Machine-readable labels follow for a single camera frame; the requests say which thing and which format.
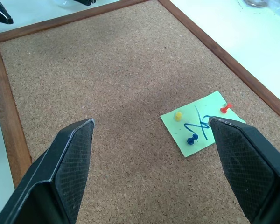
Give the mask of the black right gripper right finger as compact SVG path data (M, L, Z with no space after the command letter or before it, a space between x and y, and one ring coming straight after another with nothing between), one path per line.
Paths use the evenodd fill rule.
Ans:
M250 224L280 224L280 152L255 127L210 117L226 179Z

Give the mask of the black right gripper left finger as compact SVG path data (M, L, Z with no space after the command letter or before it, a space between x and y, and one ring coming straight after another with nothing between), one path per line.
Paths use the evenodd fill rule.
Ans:
M0 212L0 224L75 224L88 178L95 120L61 129Z

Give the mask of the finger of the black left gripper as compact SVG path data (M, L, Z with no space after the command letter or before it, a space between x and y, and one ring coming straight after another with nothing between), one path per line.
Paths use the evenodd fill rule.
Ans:
M85 6L90 6L91 4L96 3L97 0L74 0L76 2L79 2L80 4L83 4Z
M4 8L2 3L0 3L0 23L4 24L13 24L14 20L10 16L10 14L7 12L7 10Z

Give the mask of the red push pin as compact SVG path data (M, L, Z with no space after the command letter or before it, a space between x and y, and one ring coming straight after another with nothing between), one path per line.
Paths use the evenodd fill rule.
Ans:
M231 103L227 103L225 106L220 108L221 113L226 114L229 109L231 109L233 105Z

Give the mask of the blue push pin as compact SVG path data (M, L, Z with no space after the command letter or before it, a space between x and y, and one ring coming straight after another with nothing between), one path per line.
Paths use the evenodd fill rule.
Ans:
M189 145L193 145L197 139L198 139L198 135L196 133L194 133L194 134L192 134L192 137L187 139L187 143Z

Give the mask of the green sticky note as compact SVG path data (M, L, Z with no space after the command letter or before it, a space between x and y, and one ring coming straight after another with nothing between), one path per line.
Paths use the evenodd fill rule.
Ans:
M161 115L165 127L178 145L184 157L191 156L215 142L209 118L222 117L245 123L232 109L226 114L221 113L220 108L227 103L219 91L205 96L192 103L179 107L171 112ZM176 112L182 113L182 120L174 119ZM196 133L198 139L193 145L187 143L187 139Z

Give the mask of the cork board with wooden frame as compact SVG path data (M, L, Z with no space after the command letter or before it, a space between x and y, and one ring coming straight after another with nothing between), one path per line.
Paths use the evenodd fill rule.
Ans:
M0 43L33 160L95 119L78 224L249 224L215 145L184 157L160 116L219 91L280 151L280 117L157 0Z

